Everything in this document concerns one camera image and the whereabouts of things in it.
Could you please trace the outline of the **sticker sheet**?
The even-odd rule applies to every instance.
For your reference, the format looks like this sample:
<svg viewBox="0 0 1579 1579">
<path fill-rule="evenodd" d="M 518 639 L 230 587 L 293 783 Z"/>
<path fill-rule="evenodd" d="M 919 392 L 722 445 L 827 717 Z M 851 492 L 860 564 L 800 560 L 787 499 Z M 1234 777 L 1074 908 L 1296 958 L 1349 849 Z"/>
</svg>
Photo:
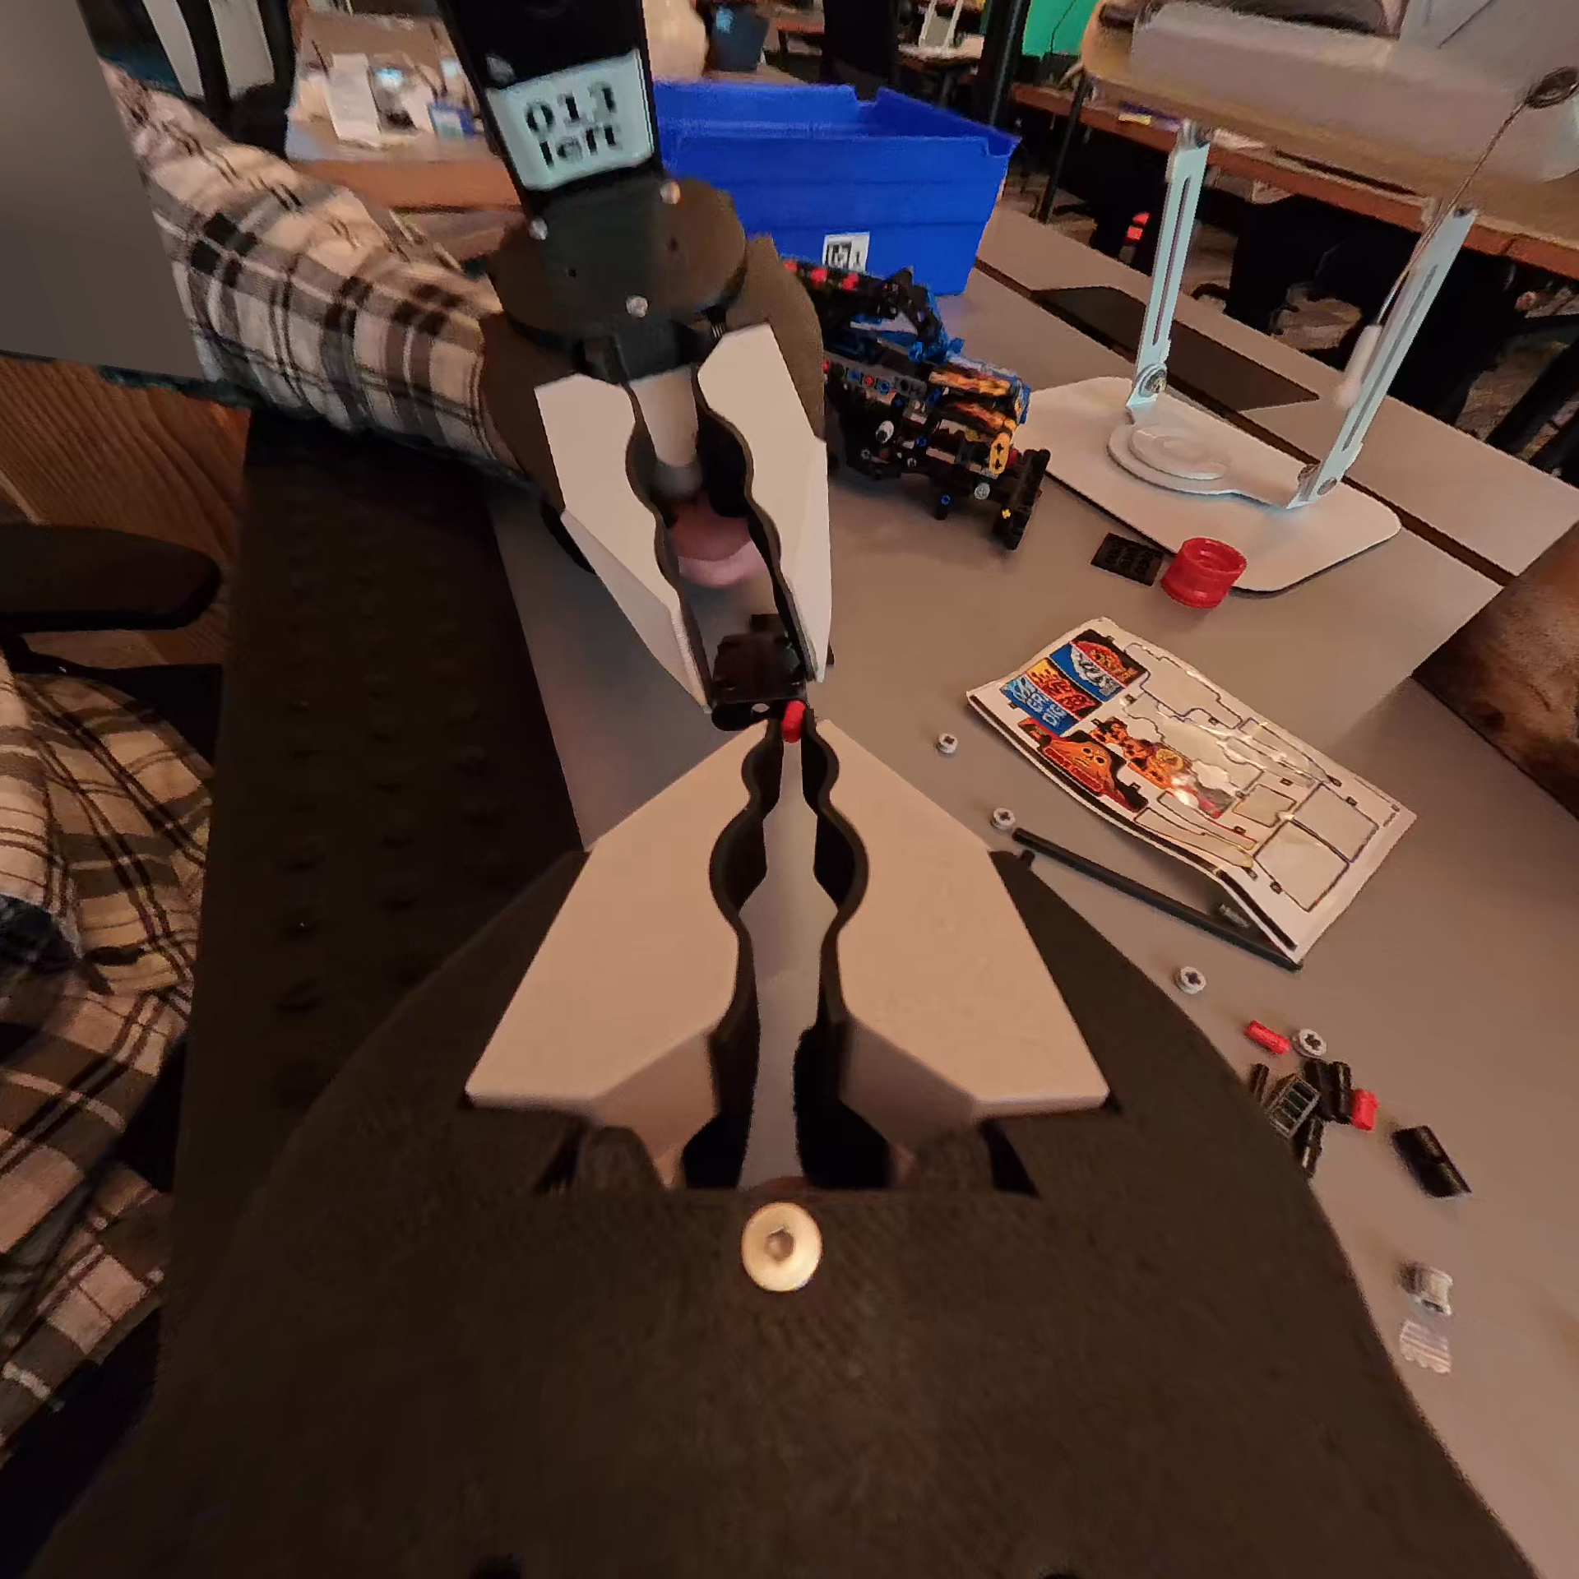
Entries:
<svg viewBox="0 0 1579 1579">
<path fill-rule="evenodd" d="M 1294 970 L 1415 824 L 1405 803 L 1111 618 L 965 698 L 1086 811 L 1214 882 Z"/>
</svg>

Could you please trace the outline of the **blue plastic bin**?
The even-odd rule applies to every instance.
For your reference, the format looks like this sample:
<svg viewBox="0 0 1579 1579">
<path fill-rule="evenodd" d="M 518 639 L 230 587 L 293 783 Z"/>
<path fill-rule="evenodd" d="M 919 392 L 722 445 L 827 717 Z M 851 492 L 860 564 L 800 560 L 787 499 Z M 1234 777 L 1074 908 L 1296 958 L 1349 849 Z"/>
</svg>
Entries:
<svg viewBox="0 0 1579 1579">
<path fill-rule="evenodd" d="M 917 97 L 849 85 L 662 81 L 666 165 L 728 192 L 781 256 L 965 291 L 1018 136 Z"/>
</svg>

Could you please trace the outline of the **person's left hand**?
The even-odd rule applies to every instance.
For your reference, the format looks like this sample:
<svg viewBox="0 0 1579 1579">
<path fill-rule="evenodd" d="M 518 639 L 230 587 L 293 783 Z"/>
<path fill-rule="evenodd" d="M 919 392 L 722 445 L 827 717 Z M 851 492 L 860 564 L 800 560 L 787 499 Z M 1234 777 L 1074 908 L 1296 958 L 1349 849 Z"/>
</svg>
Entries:
<svg viewBox="0 0 1579 1579">
<path fill-rule="evenodd" d="M 767 573 L 752 519 L 722 515 L 705 492 L 678 503 L 670 540 L 689 583 L 728 589 Z"/>
</svg>

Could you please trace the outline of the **long black toy axle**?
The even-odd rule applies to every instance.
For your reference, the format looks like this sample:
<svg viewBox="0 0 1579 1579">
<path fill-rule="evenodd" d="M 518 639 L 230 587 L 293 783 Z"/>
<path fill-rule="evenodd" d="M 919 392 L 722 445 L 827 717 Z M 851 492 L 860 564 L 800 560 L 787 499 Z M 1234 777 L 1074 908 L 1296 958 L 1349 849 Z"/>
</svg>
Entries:
<svg viewBox="0 0 1579 1579">
<path fill-rule="evenodd" d="M 1028 851 L 1028 859 L 1034 857 L 1053 859 L 1065 869 L 1076 871 L 1086 879 L 1092 879 L 1119 894 L 1125 894 L 1129 898 L 1135 898 L 1137 902 L 1146 904 L 1154 912 L 1175 917 L 1181 923 L 1207 933 L 1209 937 L 1216 937 L 1228 945 L 1238 947 L 1247 954 L 1253 954 L 1255 958 L 1269 960 L 1280 970 L 1286 970 L 1290 974 L 1300 974 L 1304 970 L 1302 960 L 1294 960 L 1292 956 L 1288 956 L 1263 933 L 1255 931 L 1253 925 L 1244 917 L 1222 916 L 1218 912 L 1205 912 L 1181 898 L 1170 896 L 1152 884 L 1146 884 L 1121 871 L 1109 869 L 1102 861 L 1078 853 L 1076 849 L 1070 849 L 1055 840 L 1043 838 L 1037 832 L 1028 830 L 1024 826 L 1018 826 L 1012 832 L 1012 840 L 1024 851 Z"/>
</svg>

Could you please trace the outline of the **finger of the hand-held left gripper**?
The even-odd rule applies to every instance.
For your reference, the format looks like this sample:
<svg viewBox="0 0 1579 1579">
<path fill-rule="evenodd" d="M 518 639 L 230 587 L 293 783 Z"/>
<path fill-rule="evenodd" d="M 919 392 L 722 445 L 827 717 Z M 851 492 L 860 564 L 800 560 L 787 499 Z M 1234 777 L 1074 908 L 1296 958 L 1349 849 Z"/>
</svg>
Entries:
<svg viewBox="0 0 1579 1579">
<path fill-rule="evenodd" d="M 701 410 L 738 447 L 748 515 L 810 680 L 827 676 L 833 548 L 827 443 L 800 402 L 777 334 L 730 330 L 695 375 Z"/>
<path fill-rule="evenodd" d="M 536 398 L 571 538 L 652 657 L 711 709 L 715 684 L 701 630 L 670 525 L 639 466 L 652 445 L 635 392 L 567 375 L 540 385 Z"/>
</svg>

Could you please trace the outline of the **person's left forearm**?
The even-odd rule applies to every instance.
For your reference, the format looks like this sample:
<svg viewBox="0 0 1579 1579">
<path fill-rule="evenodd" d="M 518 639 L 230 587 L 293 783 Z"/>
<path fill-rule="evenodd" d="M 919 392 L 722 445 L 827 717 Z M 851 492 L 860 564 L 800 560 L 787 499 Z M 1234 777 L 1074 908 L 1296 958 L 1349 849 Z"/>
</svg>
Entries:
<svg viewBox="0 0 1579 1579">
<path fill-rule="evenodd" d="M 493 285 L 388 208 L 234 142 L 118 64 L 102 70 L 201 365 L 197 379 L 102 365 L 112 383 L 376 431 L 545 497 L 485 400 Z"/>
</svg>

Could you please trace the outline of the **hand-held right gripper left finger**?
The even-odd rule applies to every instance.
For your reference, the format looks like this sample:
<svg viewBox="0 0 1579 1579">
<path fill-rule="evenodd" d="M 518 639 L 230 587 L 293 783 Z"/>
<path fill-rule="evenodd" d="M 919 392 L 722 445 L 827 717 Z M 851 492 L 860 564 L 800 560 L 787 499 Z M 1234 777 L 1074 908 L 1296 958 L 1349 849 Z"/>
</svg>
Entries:
<svg viewBox="0 0 1579 1579">
<path fill-rule="evenodd" d="M 767 877 L 773 725 L 602 836 L 466 1083 L 479 1108 L 633 1131 L 668 1182 L 738 1186 L 761 1011 L 742 910 Z"/>
</svg>

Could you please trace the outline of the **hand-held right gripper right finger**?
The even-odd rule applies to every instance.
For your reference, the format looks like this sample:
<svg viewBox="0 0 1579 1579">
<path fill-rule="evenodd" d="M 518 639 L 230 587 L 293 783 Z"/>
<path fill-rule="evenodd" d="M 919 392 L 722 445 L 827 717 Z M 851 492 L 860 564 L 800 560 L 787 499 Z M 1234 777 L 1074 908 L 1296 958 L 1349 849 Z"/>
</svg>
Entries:
<svg viewBox="0 0 1579 1579">
<path fill-rule="evenodd" d="M 806 1178 L 882 1190 L 938 1139 L 1107 1104 L 1111 1087 L 1004 879 L 962 820 L 810 715 L 802 789 L 835 906 L 796 1056 Z"/>
</svg>

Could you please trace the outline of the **grey desk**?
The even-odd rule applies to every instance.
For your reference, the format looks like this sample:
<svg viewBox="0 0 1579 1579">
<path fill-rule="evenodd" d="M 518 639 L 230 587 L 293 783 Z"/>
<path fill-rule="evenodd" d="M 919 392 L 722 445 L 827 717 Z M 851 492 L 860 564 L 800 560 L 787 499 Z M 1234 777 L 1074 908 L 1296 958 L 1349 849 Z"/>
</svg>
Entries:
<svg viewBox="0 0 1579 1579">
<path fill-rule="evenodd" d="M 1300 974 L 1055 861 L 1032 873 L 1115 943 L 1224 1061 L 1259 1019 L 1315 1028 L 1382 1098 L 1374 1135 L 1327 1139 L 1314 1194 L 1387 1349 L 1461 1468 L 1543 1575 L 1576 1575 L 1576 820 L 1415 680 L 1492 581 L 1413 532 L 1269 597 L 1199 614 L 1092 564 L 1109 517 L 1047 484 L 1026 542 L 938 521 L 899 490 L 835 480 L 837 663 L 820 715 L 1002 847 L 1018 820 L 1185 902 L 1212 888 L 1082 809 L 977 719 L 965 694 L 1084 618 L 1107 616 L 1226 682 L 1271 721 L 1401 799 L 1411 832 Z M 936 737 L 958 733 L 956 758 Z M 1175 968 L 1209 987 L 1187 997 Z M 1436 1199 L 1393 1149 L 1430 1126 L 1473 1194 Z M 1454 1314 L 1405 1267 L 1452 1273 Z M 1452 1339 L 1438 1374 L 1399 1351 L 1407 1318 Z"/>
</svg>

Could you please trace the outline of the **black toy connector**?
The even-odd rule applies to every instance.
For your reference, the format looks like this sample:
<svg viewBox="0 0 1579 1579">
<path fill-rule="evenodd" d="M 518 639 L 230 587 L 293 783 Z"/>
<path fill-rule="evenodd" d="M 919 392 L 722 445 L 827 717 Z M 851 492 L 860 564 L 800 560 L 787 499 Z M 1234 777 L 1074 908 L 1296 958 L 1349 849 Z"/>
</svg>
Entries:
<svg viewBox="0 0 1579 1579">
<path fill-rule="evenodd" d="M 1473 1194 L 1467 1174 L 1428 1124 L 1395 1127 L 1393 1149 L 1424 1194 L 1457 1199 Z"/>
</svg>

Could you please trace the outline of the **red toy wheel hub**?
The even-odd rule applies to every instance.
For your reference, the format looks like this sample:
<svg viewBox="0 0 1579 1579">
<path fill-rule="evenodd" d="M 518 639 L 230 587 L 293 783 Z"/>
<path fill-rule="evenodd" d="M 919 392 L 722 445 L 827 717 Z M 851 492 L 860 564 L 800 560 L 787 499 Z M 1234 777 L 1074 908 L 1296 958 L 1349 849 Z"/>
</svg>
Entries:
<svg viewBox="0 0 1579 1579">
<path fill-rule="evenodd" d="M 1162 577 L 1164 593 L 1187 608 L 1216 608 L 1247 573 L 1247 556 L 1232 542 L 1195 536 L 1181 542 Z"/>
</svg>

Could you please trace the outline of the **white booklet stand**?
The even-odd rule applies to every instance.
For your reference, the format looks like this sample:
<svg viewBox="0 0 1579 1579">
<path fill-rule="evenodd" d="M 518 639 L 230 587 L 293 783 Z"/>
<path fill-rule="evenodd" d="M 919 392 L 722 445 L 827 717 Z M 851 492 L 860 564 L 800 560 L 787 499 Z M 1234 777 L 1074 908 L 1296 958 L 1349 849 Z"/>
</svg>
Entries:
<svg viewBox="0 0 1579 1579">
<path fill-rule="evenodd" d="M 1082 42 L 1088 79 L 1179 126 L 1133 377 L 1037 390 L 1024 433 L 1049 447 L 1059 482 L 1164 550 L 1228 544 L 1245 560 L 1236 585 L 1257 595 L 1399 534 L 1397 511 L 1347 480 L 1372 422 L 1481 214 L 1510 217 L 1539 186 L 1576 179 L 1576 4 L 1356 11 L 1356 21 L 1292 21 L 1247 4 L 1127 4 L 1113 19 L 1096 15 Z M 1306 464 L 1168 389 L 1220 128 L 1432 204 L 1333 396 L 1333 445 Z"/>
</svg>

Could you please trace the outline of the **person's plaid shirt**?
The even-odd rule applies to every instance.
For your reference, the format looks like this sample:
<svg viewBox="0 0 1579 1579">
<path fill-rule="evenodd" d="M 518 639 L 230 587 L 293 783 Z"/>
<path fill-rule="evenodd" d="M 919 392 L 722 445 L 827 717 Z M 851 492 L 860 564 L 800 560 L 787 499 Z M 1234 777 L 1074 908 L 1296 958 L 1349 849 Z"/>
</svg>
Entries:
<svg viewBox="0 0 1579 1579">
<path fill-rule="evenodd" d="M 3 1444 L 162 1299 L 125 1157 L 191 1013 L 209 762 L 112 684 L 3 669 Z"/>
</svg>

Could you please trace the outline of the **toy truck model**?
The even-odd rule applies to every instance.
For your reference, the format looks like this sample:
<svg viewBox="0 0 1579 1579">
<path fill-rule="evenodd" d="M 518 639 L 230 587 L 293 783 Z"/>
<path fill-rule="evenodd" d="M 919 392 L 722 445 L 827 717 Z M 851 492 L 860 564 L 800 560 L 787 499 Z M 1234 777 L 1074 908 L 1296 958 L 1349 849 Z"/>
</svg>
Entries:
<svg viewBox="0 0 1579 1579">
<path fill-rule="evenodd" d="M 967 357 L 909 268 L 884 278 L 812 260 L 783 266 L 820 317 L 841 460 L 874 482 L 928 484 L 938 519 L 983 505 L 993 538 L 1018 550 L 1051 462 L 1049 449 L 1020 443 L 1030 385 Z"/>
</svg>

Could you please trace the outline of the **toy truck set box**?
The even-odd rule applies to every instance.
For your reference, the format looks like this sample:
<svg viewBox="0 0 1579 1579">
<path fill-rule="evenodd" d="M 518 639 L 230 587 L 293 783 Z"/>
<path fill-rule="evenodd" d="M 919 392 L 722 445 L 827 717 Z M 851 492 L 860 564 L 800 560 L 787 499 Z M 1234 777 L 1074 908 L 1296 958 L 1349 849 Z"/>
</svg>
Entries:
<svg viewBox="0 0 1579 1579">
<path fill-rule="evenodd" d="M 1417 680 L 1578 812 L 1578 527 L 1417 669 Z"/>
</svg>

